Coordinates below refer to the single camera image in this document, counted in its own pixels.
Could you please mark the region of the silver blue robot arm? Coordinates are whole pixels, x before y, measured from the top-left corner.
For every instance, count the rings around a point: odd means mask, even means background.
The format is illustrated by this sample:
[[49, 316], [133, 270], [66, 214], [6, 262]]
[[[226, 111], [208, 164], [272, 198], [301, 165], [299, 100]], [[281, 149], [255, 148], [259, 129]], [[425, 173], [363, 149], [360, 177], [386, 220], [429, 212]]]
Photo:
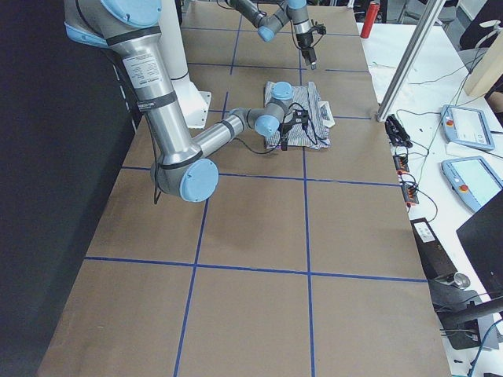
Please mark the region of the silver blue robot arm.
[[290, 24], [294, 45], [301, 52], [306, 66], [312, 70], [317, 67], [314, 33], [325, 35], [326, 28], [324, 24], [310, 19], [306, 1], [280, 1], [278, 9], [272, 14], [261, 11], [253, 1], [226, 1], [226, 4], [250, 21], [264, 42], [272, 41], [286, 24]]
[[145, 114], [154, 146], [151, 169], [156, 189], [198, 203], [218, 184], [209, 155], [246, 129], [264, 137], [292, 120], [293, 88], [277, 82], [264, 108], [236, 108], [202, 133], [191, 136], [174, 88], [186, 69], [177, 7], [172, 1], [66, 1], [68, 37], [117, 53]]

